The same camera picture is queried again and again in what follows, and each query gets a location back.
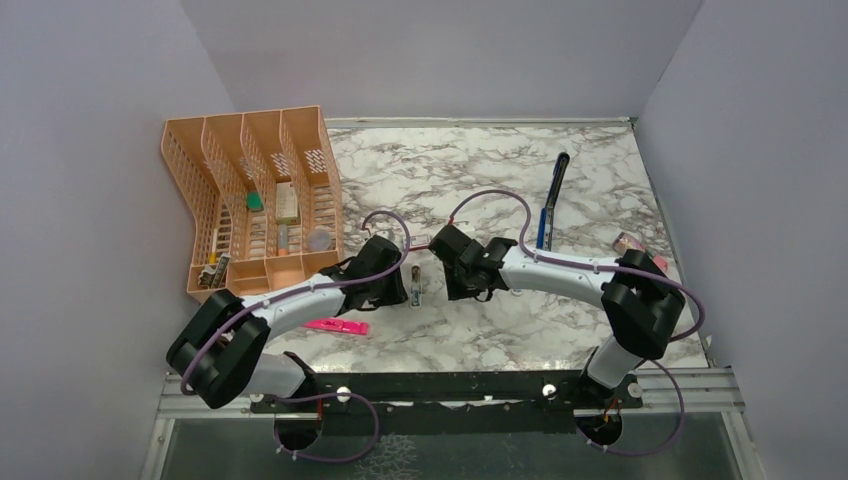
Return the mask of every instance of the drawer organizer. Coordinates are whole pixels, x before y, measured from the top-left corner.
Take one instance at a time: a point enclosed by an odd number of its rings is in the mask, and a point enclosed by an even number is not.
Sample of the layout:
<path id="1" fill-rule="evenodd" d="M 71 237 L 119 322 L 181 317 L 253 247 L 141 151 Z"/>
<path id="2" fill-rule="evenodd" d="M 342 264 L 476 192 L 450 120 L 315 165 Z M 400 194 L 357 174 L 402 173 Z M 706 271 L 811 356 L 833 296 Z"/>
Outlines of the drawer organizer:
<path id="1" fill-rule="evenodd" d="M 198 301 L 217 290 L 198 278 L 223 254 L 230 260 L 218 289 L 236 295 L 300 283 L 342 259 L 341 183 L 320 107 L 168 120 L 162 156 L 194 215 L 187 291 Z M 295 190 L 300 218 L 288 227 L 289 254 L 280 256 L 275 209 L 283 182 Z M 248 209 L 249 192 L 259 194 L 262 211 Z M 309 251 L 306 236 L 316 229 L 329 233 L 329 250 Z"/>

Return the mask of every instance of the tabletop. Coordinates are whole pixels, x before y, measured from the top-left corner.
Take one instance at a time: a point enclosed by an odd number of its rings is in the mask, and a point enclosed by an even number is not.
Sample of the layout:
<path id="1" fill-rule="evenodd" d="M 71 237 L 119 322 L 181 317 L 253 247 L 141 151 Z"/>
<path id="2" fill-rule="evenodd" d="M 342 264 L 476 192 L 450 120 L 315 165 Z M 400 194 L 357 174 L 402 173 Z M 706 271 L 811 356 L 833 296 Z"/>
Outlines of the tabletop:
<path id="1" fill-rule="evenodd" d="M 626 231 L 644 239 L 670 264 L 672 248 L 633 132 L 628 126 L 557 128 L 331 129 L 344 190 L 345 254 L 367 240 L 359 222 L 389 209 L 413 235 L 435 235 L 451 210 L 471 193 L 503 188 L 530 204 L 527 241 L 535 245 L 539 211 L 547 198 L 559 152 L 572 159 L 555 215 L 552 250 L 581 256 L 616 256 L 611 243 Z M 473 200 L 457 216 L 462 229 L 485 245 L 518 238 L 524 210 L 512 198 Z M 389 219 L 376 230 L 403 232 Z M 270 342 L 266 353 L 292 351 L 319 372 L 437 372 L 580 369 L 591 350 L 611 334 L 603 310 L 573 299 L 524 291 L 498 291 L 491 301 L 449 302 L 441 263 L 429 251 L 410 252 L 401 267 L 422 271 L 423 306 L 382 307 L 342 317 L 368 322 L 367 336 L 298 328 Z M 684 311 L 677 332 L 693 323 Z M 672 343 L 661 361 L 669 367 L 707 366 L 697 335 Z"/>

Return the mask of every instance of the white wall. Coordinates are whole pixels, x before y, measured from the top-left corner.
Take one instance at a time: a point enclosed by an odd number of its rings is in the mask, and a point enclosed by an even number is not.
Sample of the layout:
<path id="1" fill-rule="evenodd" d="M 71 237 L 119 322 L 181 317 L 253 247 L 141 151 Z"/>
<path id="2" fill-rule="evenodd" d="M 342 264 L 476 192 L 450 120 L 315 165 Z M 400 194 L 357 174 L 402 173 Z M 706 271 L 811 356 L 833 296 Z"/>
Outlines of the white wall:
<path id="1" fill-rule="evenodd" d="M 239 110 L 642 111 L 700 0 L 182 0 Z"/>
<path id="2" fill-rule="evenodd" d="M 137 478 L 193 307 L 163 120 L 232 103 L 176 0 L 0 5 L 0 471 Z"/>
<path id="3" fill-rule="evenodd" d="M 636 128 L 767 473 L 844 478 L 848 3 L 706 0 Z"/>

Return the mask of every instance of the marble surface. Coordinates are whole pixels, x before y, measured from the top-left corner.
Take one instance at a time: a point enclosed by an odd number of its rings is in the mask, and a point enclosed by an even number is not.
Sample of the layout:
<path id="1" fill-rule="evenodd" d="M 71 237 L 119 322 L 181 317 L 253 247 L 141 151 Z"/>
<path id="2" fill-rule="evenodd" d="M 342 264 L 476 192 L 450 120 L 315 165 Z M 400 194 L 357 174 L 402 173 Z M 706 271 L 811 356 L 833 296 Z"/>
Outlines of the marble surface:
<path id="1" fill-rule="evenodd" d="M 367 239 L 358 230 L 368 212 L 400 214 L 413 235 L 434 235 L 450 211 L 469 194 L 505 188 L 522 195 L 533 212 L 528 242 L 535 244 L 538 212 L 547 197 L 560 151 L 572 156 L 556 209 L 553 251 L 615 256 L 610 243 L 622 230 L 645 239 L 671 264 L 671 246 L 651 192 L 632 131 L 587 128 L 365 128 L 330 131 L 345 201 L 345 250 Z M 490 196 L 458 215 L 482 244 L 493 236 L 517 238 L 523 208 Z M 402 231 L 388 220 L 378 230 Z M 448 302 L 441 263 L 428 251 L 411 252 L 402 266 L 422 268 L 424 306 L 351 312 L 367 321 L 367 337 L 299 328 L 274 340 L 267 352 L 291 350 L 316 371 L 398 372 L 579 369 L 591 350 L 610 335 L 604 312 L 576 300 L 525 291 L 496 292 L 488 303 Z M 678 331 L 692 325 L 684 312 Z M 664 364 L 707 366 L 699 342 L 690 337 L 668 347 Z"/>

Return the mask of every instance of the green object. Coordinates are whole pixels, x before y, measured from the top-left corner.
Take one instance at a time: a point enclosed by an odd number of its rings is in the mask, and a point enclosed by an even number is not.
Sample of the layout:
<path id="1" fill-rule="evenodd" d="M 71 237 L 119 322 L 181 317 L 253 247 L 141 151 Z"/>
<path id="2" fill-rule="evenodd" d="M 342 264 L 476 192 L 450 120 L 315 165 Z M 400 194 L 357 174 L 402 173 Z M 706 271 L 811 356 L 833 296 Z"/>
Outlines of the green object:
<path id="1" fill-rule="evenodd" d="M 247 209 L 251 212 L 262 211 L 262 199 L 259 198 L 259 192 L 247 193 Z"/>

